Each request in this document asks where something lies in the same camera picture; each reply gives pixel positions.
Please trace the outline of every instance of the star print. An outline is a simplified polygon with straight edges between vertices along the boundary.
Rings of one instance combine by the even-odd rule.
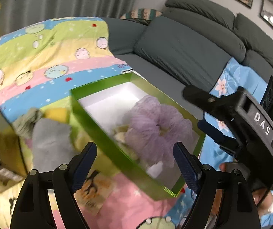
[[[133,192],[134,196],[141,196],[140,191],[138,191],[137,189]]]

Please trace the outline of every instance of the sofa cushion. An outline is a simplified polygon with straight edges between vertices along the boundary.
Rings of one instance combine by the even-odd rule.
[[[168,95],[175,102],[180,104],[189,113],[191,113],[198,120],[203,119],[203,111],[184,100],[182,97],[182,91],[185,85],[167,74],[157,66],[151,64],[145,59],[135,54],[115,55],[116,58],[125,61],[136,72],[142,75],[148,82],[157,87],[163,93]]]
[[[257,52],[273,68],[273,40],[266,33],[242,14],[237,14],[233,30],[247,50]]]
[[[180,8],[168,8],[163,16],[193,29],[214,42],[238,62],[241,63],[244,60],[246,48],[243,42],[232,31],[222,25],[200,14]]]
[[[231,58],[207,38],[164,16],[150,23],[134,52],[183,84],[193,84],[207,92]]]
[[[137,40],[147,28],[145,25],[131,21],[102,18],[109,28],[109,49],[116,54],[128,54],[133,52]]]
[[[247,51],[242,65],[251,67],[266,83],[268,83],[270,77],[273,76],[273,68],[271,65],[253,50]]]
[[[227,8],[209,0],[167,0],[166,7],[176,7],[200,14],[232,30],[234,14]]]

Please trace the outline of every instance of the sofa backrest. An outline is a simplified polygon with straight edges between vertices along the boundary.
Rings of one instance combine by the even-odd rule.
[[[208,92],[231,58],[201,34],[164,16],[149,24],[134,52],[181,83]]]
[[[258,64],[258,69],[270,65],[266,75],[273,76],[273,40],[244,15],[235,17],[230,10],[209,0],[167,0],[165,5],[163,16],[195,30],[238,62],[248,61],[244,61],[246,50],[256,52],[261,56],[256,59],[261,60],[254,65]]]
[[[146,30],[146,26],[114,18],[102,18],[109,29],[109,50],[113,55],[133,53],[133,47]]]
[[[167,8],[163,12],[163,16],[177,21],[206,37],[234,57],[239,63],[244,60],[246,48],[243,42],[221,24],[200,14],[180,8]]]
[[[229,30],[232,30],[235,16],[227,8],[209,0],[167,0],[166,7],[175,7],[200,14]]]
[[[247,50],[261,55],[273,68],[273,40],[254,22],[242,14],[237,14],[233,32],[243,41]]]

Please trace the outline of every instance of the pink flower print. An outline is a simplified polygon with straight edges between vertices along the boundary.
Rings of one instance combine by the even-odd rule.
[[[223,93],[224,95],[227,93],[227,90],[226,90],[226,80],[223,79],[223,80],[220,80],[218,79],[217,83],[218,85],[215,87],[215,90],[219,91],[219,96],[221,96],[221,93]]]
[[[216,119],[216,121],[218,122],[218,127],[219,127],[219,130],[226,130],[226,131],[229,131],[227,125],[223,122],[223,121],[219,121],[218,119]]]

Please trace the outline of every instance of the human hand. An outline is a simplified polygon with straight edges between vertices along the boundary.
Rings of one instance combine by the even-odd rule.
[[[221,171],[226,171],[226,164],[222,163],[221,165],[219,165],[219,169]],[[222,189],[218,189],[216,190],[216,195],[214,198],[214,202],[213,202],[213,206],[212,206],[212,210],[211,213],[213,215],[217,215],[218,211],[219,211],[219,207],[221,204],[221,197],[222,197]],[[266,189],[262,188],[262,189],[258,189],[254,192],[252,192],[252,196],[253,196],[253,200],[255,202],[255,204],[257,205],[259,203],[259,201],[261,200],[261,198],[263,197],[263,195],[265,194]],[[258,207],[258,215],[259,217],[262,217],[263,215],[265,215],[266,213],[268,213],[268,209],[271,206],[273,202],[273,195],[271,192],[269,192],[269,194],[267,195],[267,197],[264,199],[264,201],[260,204],[260,206]]]

